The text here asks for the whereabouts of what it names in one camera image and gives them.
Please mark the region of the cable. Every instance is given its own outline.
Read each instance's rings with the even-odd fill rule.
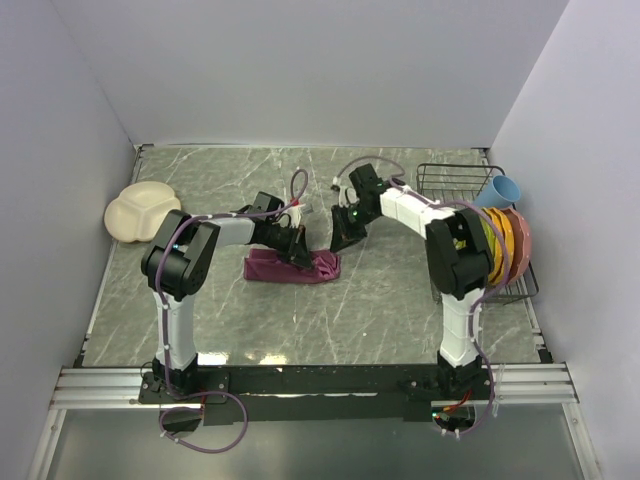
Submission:
[[[396,162],[395,160],[391,160],[390,158],[386,158],[386,157],[380,157],[379,155],[364,155],[362,157],[358,157],[354,160],[351,160],[349,163],[347,163],[344,167],[342,167],[342,169],[338,172],[338,174],[333,177],[333,184],[337,185],[337,182],[340,180],[340,177],[342,176],[342,174],[353,164],[361,162],[363,160],[382,160],[383,162],[387,162],[390,163],[391,165],[397,167],[400,171],[398,173],[394,173],[392,175],[392,177],[404,177],[404,175],[407,173],[405,172],[404,168],[402,167],[402,165],[400,165],[398,162]]]
[[[498,239],[498,242],[500,243],[500,248],[502,249],[504,264],[505,265],[511,264],[511,259],[509,258],[509,252],[507,251],[507,246],[505,244],[502,232],[493,223],[493,221],[489,218],[489,216],[486,213],[484,213],[484,211],[482,211],[482,209],[476,207],[475,205],[465,200],[453,200],[451,202],[434,204],[433,202],[430,202],[427,198],[423,197],[422,195],[420,195],[419,193],[413,190],[409,190],[409,189],[403,190],[402,186],[393,180],[393,177],[389,179],[389,183],[391,183],[391,185],[397,188],[398,190],[411,195],[412,197],[416,198],[417,200],[420,200],[422,203],[428,205],[431,208],[440,209],[445,207],[464,206],[471,209],[473,212],[477,213],[485,222],[487,222],[487,224],[491,227],[491,230],[493,230],[493,233],[495,234],[496,238]],[[468,323],[469,335],[471,336],[471,338],[473,338],[473,346],[478,352],[478,355],[480,355],[480,357],[482,358],[482,361],[487,366],[487,373],[489,374],[490,393],[489,393],[489,402],[487,403],[487,408],[485,408],[485,410],[482,412],[482,415],[480,416],[480,418],[467,430],[460,432],[460,435],[471,433],[476,428],[478,428],[485,421],[485,419],[487,418],[487,415],[489,414],[489,412],[493,407],[493,402],[496,397],[495,382],[493,380],[493,369],[491,368],[491,362],[489,361],[489,357],[487,357],[487,355],[484,353],[484,351],[480,347],[480,344],[478,343],[478,340],[475,338],[473,334],[473,314],[475,313],[476,309],[480,306],[481,303],[485,302],[486,300],[488,300],[489,298],[497,294],[500,290],[502,290],[504,286],[507,284],[507,281],[508,281],[508,275],[503,275],[502,280],[500,280],[500,283],[498,283],[498,285],[496,285],[495,288],[489,291],[485,291],[485,293],[478,300],[473,302],[473,304],[471,305],[471,308],[469,309],[469,323]]]
[[[189,219],[187,219],[182,225],[180,225],[176,231],[173,233],[171,239],[169,240],[168,244],[169,245],[175,245],[178,241],[178,238],[180,237],[180,235],[182,235],[182,233],[189,228],[189,226],[191,226],[192,224],[196,223],[196,222],[200,222],[200,221],[204,221],[204,220],[212,220],[212,219],[216,219],[216,218],[232,218],[232,217],[241,217],[241,218],[261,218],[261,217],[268,217],[271,215],[279,215],[281,213],[283,213],[285,210],[291,208],[292,206],[294,206],[295,204],[297,204],[297,202],[300,200],[300,197],[304,194],[305,190],[307,189],[307,185],[309,184],[309,173],[303,169],[303,168],[299,168],[297,169],[293,176],[291,177],[291,188],[293,189],[293,184],[295,182],[295,179],[297,178],[298,175],[304,175],[304,183],[302,184],[302,187],[300,188],[300,191],[298,192],[298,194],[293,197],[291,199],[291,201],[286,204],[285,206],[278,208],[276,210],[273,210],[271,212],[260,212],[260,213],[217,213],[217,214],[213,214],[213,215],[197,215],[197,216],[193,216]],[[239,406],[240,409],[242,410],[242,416],[243,416],[243,420],[242,420],[242,429],[240,431],[240,434],[238,435],[238,437],[231,442],[229,445],[227,445],[226,447],[223,448],[202,448],[202,447],[198,447],[196,445],[193,445],[192,443],[186,442],[182,439],[179,439],[177,437],[175,437],[174,435],[172,435],[171,433],[167,432],[167,430],[164,428],[164,418],[166,417],[166,415],[170,412],[170,411],[174,411],[174,410],[192,410],[192,408],[190,407],[174,407],[170,410],[165,410],[165,412],[163,412],[160,415],[160,418],[158,420],[158,423],[160,425],[160,430],[162,431],[162,436],[166,436],[169,439],[173,440],[174,442],[187,447],[191,450],[195,450],[196,452],[200,452],[200,453],[223,453],[223,452],[227,452],[229,450],[231,450],[233,447],[235,447],[238,443],[240,443],[240,440],[242,440],[242,438],[244,437],[245,433],[247,433],[247,428],[249,426],[249,417],[247,415],[247,409],[244,406],[244,404],[242,403],[242,401],[236,397],[235,395],[233,395],[232,393],[229,392],[224,392],[224,391],[209,391],[209,392],[198,392],[198,393],[193,393],[190,395],[182,395],[179,392],[177,392],[174,388],[173,385],[171,384],[171,378],[169,376],[169,370],[171,370],[171,354],[170,354],[170,348],[171,346],[169,345],[169,302],[167,300],[167,297],[164,294],[164,291],[162,290],[162,274],[164,272],[164,267],[165,264],[167,263],[167,258],[169,257],[169,254],[171,253],[171,249],[167,248],[165,249],[165,251],[162,253],[162,257],[160,258],[160,263],[158,264],[158,270],[156,271],[156,276],[155,276],[155,289],[156,292],[158,293],[158,296],[160,297],[160,301],[162,302],[162,344],[164,346],[164,380],[165,380],[165,384],[167,386],[167,392],[169,393],[169,395],[171,395],[174,399],[176,400],[190,400],[193,398],[200,398],[200,397],[207,397],[209,395],[220,395],[223,397],[227,397],[230,398],[231,400],[233,400],[234,402],[236,402]]]
[[[460,408],[462,405],[464,405],[465,403],[467,403],[469,401],[469,399],[471,398],[471,390],[468,390],[467,393],[464,394],[464,397],[462,397],[462,400],[460,400],[458,403],[456,403],[455,405],[450,405],[447,407],[444,407],[442,409],[443,412],[445,412],[447,415],[451,415],[453,412],[455,412],[458,408]]]

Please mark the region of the blue cup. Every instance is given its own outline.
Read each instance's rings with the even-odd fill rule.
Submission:
[[[497,175],[484,187],[473,204],[476,207],[507,208],[518,200],[520,200],[520,188],[516,182],[505,175]]]

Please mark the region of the pink plate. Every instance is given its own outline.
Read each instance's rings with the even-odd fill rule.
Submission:
[[[509,284],[520,278],[529,266],[531,259],[531,228],[522,215],[513,208],[502,210],[511,222],[513,236],[515,237],[515,249],[513,262],[509,270]]]

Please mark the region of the yellow plate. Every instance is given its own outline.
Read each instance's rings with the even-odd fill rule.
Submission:
[[[484,213],[486,213],[489,218],[491,218],[491,221],[498,228],[498,231],[502,231],[502,226],[500,224],[500,219],[498,218],[498,216],[488,208],[483,208],[483,210]],[[493,278],[498,275],[498,272],[502,267],[502,249],[500,248],[500,244],[498,243],[498,239],[496,238],[495,234],[493,235],[493,248],[491,250],[493,252],[493,270],[489,274],[489,283],[493,284]]]
[[[509,270],[511,269],[511,263],[513,262],[513,254],[515,252],[516,242],[515,242],[515,237],[513,236],[513,227],[511,226],[511,222],[509,221],[507,216],[497,208],[491,208],[491,212],[493,212],[500,221],[502,234],[504,235],[504,243],[505,243],[505,246],[507,247],[507,252],[509,253],[509,258],[504,258],[503,256],[502,268],[500,269],[500,273],[494,279],[494,285],[497,285],[502,281],[505,275],[509,275]]]
[[[495,250],[496,250],[496,234],[493,233],[491,227],[487,222],[484,221],[484,218],[480,218],[480,223],[482,223],[482,230],[484,231],[484,236],[487,237],[487,243],[489,244],[489,251],[491,252],[491,258],[494,258]]]

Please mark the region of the red wire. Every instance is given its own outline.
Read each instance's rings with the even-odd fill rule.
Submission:
[[[456,403],[455,405],[451,406],[451,407],[444,407],[443,411],[447,414],[447,415],[451,415],[453,412],[455,412],[461,405],[464,405],[467,401],[469,401],[469,399],[471,398],[471,390],[469,390],[467,393],[464,394],[464,397],[462,397],[462,400],[460,400],[460,402]]]

